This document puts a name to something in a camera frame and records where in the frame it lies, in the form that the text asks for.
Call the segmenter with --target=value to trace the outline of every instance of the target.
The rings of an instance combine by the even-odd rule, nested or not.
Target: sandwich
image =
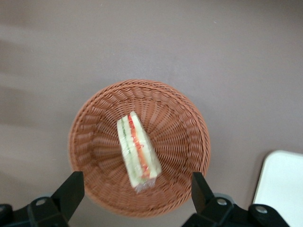
[[[137,114],[132,111],[118,120],[117,130],[131,186],[137,192],[153,186],[161,165]]]

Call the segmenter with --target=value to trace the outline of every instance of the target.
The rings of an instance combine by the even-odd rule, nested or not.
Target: white object
[[[273,207],[291,227],[303,226],[303,155],[277,150],[265,159],[253,203]]]

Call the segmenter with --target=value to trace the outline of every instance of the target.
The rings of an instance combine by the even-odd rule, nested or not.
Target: screw
[[[261,214],[267,214],[267,209],[265,209],[265,207],[256,206],[256,210],[257,210],[257,212],[259,212]]]
[[[226,206],[227,202],[224,199],[217,199],[217,203],[221,206]]]
[[[40,200],[38,200],[38,201],[36,202],[36,206],[40,206],[40,205],[42,205],[42,204],[45,204],[45,202],[46,202],[46,199],[40,199]]]

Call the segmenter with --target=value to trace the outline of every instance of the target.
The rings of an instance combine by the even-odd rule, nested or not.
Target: woven basket
[[[162,165],[154,187],[136,193],[123,162],[116,122],[135,111]],[[96,93],[71,128],[70,161],[84,172],[86,193],[102,207],[130,217],[167,213],[191,195],[192,172],[207,171],[210,141],[197,108],[176,89],[126,80]]]

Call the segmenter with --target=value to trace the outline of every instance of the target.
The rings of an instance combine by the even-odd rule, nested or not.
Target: tomato slice
[[[129,127],[131,128],[131,134],[132,134],[132,138],[134,141],[134,144],[136,146],[137,152],[138,152],[138,158],[140,161],[140,165],[143,171],[143,175],[142,177],[145,179],[149,179],[150,178],[150,171],[149,168],[147,166],[144,154],[143,154],[143,150],[142,147],[143,145],[140,144],[137,133],[136,133],[136,129],[134,128],[134,122],[132,120],[132,117],[130,115],[128,115],[128,122],[129,122]]]

